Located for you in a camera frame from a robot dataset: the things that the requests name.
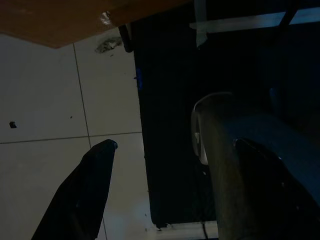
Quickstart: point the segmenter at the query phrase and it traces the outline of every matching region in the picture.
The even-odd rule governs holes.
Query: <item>white tile floor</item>
[[[134,55],[95,52],[115,35],[60,49],[0,35],[1,239],[31,239],[60,183],[108,138],[118,149],[98,239],[150,239]]]

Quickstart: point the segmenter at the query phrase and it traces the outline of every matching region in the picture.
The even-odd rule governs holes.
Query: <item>floor tile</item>
[[[87,135],[72,45],[0,35],[0,53],[0,143]]]
[[[97,46],[118,37],[115,28],[75,43],[89,134],[141,132],[134,53],[120,45],[104,53]]]
[[[86,137],[0,144],[1,239],[31,239],[56,190],[89,148]]]
[[[117,142],[109,195],[104,210],[108,240],[150,239],[153,230],[141,133],[91,137],[95,145],[106,139]]]

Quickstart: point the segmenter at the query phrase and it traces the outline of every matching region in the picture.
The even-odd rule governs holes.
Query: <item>white tape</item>
[[[196,24],[207,21],[207,0],[194,0],[194,15]],[[196,28],[196,47],[204,44],[207,41],[207,32],[201,27]]]
[[[190,27],[197,32],[221,33],[247,29],[276,27],[281,22],[285,12],[261,14],[254,16],[225,18],[211,21],[190,23]],[[320,7],[300,9],[291,21],[293,24],[320,22]]]

